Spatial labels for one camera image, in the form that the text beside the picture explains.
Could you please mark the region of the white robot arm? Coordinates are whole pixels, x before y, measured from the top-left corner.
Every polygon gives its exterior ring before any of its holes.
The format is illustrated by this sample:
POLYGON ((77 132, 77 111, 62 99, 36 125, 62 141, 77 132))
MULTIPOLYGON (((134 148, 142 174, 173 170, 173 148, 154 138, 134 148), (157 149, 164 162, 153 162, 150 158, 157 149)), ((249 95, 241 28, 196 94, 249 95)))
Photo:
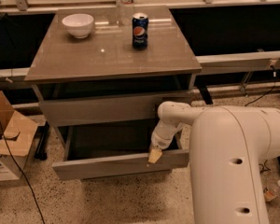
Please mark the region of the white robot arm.
POLYGON ((280 109, 164 102, 151 135, 157 162, 185 124, 195 224, 270 224, 259 161, 280 156, 280 109))

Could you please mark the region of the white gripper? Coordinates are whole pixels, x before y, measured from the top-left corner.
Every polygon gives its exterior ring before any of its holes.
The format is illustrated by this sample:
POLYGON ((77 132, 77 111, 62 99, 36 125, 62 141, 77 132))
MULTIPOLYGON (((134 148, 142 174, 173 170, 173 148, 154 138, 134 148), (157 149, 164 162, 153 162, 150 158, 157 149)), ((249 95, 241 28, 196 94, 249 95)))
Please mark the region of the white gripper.
POLYGON ((151 150, 148 153, 148 162, 156 163, 165 150, 172 143, 175 135, 182 130, 182 123, 165 123, 160 120, 151 135, 151 150))

